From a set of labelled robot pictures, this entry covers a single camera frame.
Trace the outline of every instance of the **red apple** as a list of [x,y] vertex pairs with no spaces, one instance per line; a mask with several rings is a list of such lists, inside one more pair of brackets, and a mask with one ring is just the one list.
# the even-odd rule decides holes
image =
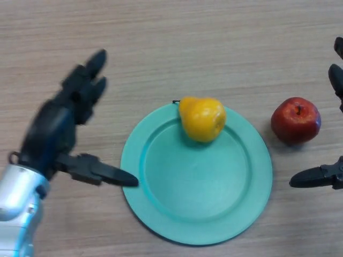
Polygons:
[[310,141],[319,133],[321,123],[316,106],[301,97],[285,100],[271,118],[273,132],[287,145]]

